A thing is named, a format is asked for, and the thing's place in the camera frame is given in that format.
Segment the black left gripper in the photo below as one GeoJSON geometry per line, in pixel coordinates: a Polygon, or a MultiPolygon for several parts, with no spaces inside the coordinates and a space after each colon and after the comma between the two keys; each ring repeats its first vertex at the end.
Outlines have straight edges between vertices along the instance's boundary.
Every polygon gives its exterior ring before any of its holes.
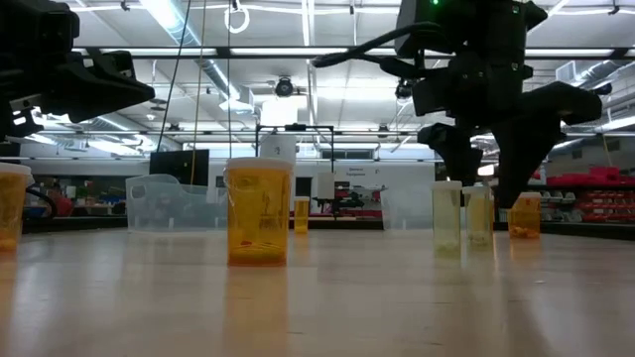
{"type": "Polygon", "coordinates": [[[71,52],[78,35],[66,3],[0,0],[0,142],[41,130],[36,106],[79,123],[155,97],[129,52],[71,52]]]}

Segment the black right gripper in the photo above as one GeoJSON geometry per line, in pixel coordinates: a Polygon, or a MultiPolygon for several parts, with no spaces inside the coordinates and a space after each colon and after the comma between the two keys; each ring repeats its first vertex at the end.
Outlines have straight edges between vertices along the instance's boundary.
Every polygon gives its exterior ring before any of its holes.
{"type": "MultiPolygon", "coordinates": [[[[442,112],[458,127],[487,126],[510,111],[520,97],[510,116],[491,128],[500,149],[497,200],[501,207],[513,206],[527,188],[543,159],[563,139],[563,123],[590,122],[602,114],[598,94],[567,83],[556,81],[522,93],[523,81],[532,76],[533,69],[522,62],[492,63],[465,52],[445,67],[422,69],[412,87],[417,115],[442,112]]],[[[474,185],[482,151],[471,147],[465,132],[436,123],[419,131],[419,143],[443,159],[451,180],[474,185]]]]}

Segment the pale yellow pill bottle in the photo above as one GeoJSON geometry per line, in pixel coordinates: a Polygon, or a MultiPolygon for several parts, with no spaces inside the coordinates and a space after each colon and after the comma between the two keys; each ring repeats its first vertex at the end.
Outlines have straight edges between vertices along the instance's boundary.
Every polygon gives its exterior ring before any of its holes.
{"type": "Polygon", "coordinates": [[[462,189],[465,208],[465,228],[471,249],[487,250],[493,246],[493,203],[487,186],[467,186],[462,189]]]}
{"type": "Polygon", "coordinates": [[[433,240],[439,256],[460,256],[461,190],[462,184],[456,180],[435,181],[432,185],[433,240]]]}

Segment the small orange pill bottle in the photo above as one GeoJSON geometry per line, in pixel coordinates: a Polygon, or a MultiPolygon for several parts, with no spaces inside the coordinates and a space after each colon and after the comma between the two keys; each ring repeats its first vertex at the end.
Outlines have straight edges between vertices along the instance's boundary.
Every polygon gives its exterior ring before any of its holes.
{"type": "Polygon", "coordinates": [[[294,202],[294,231],[297,235],[309,232],[310,211],[311,199],[307,196],[298,196],[294,202]]]}
{"type": "Polygon", "coordinates": [[[540,238],[541,198],[539,192],[522,192],[507,211],[508,232],[512,239],[540,238]]]}

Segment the large orange pill bottle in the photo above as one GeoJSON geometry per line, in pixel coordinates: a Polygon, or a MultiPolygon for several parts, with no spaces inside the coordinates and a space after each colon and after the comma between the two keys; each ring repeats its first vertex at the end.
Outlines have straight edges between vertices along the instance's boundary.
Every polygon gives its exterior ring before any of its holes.
{"type": "Polygon", "coordinates": [[[17,250],[26,189],[32,182],[29,167],[0,163],[0,253],[17,250]]]}
{"type": "Polygon", "coordinates": [[[234,158],[223,173],[227,188],[227,264],[287,264],[294,166],[268,158],[234,158]]]}

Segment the clear plastic bin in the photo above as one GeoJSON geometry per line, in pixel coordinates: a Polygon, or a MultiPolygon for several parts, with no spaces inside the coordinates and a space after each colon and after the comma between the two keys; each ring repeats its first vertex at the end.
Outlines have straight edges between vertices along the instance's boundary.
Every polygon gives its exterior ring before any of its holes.
{"type": "Polygon", "coordinates": [[[143,233],[194,233],[227,227],[227,198],[214,188],[181,184],[170,175],[127,178],[128,230],[143,233]]]}
{"type": "Polygon", "coordinates": [[[433,226],[432,193],[428,186],[391,187],[380,192],[385,230],[420,230],[433,226]]]}

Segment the shelf with red bins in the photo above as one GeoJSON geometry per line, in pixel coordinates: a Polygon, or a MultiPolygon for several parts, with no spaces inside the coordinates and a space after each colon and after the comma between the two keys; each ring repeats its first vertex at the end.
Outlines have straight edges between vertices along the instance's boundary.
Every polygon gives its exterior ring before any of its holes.
{"type": "Polygon", "coordinates": [[[531,190],[541,195],[544,222],[635,223],[635,177],[616,167],[548,177],[531,190]]]}

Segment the black monitor screen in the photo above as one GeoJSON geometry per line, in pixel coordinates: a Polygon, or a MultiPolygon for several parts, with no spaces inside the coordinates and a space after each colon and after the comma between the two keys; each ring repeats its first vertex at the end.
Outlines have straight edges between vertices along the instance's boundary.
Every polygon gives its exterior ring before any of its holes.
{"type": "Polygon", "coordinates": [[[208,186],[209,150],[153,153],[150,174],[170,175],[181,184],[208,186]]]}

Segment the white rectangular panel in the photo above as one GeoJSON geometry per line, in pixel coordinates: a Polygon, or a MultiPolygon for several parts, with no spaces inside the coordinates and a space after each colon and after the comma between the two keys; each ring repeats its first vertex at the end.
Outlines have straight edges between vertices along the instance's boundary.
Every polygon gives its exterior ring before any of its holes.
{"type": "Polygon", "coordinates": [[[292,135],[272,134],[260,142],[259,156],[294,164],[297,159],[297,141],[292,135]]]}

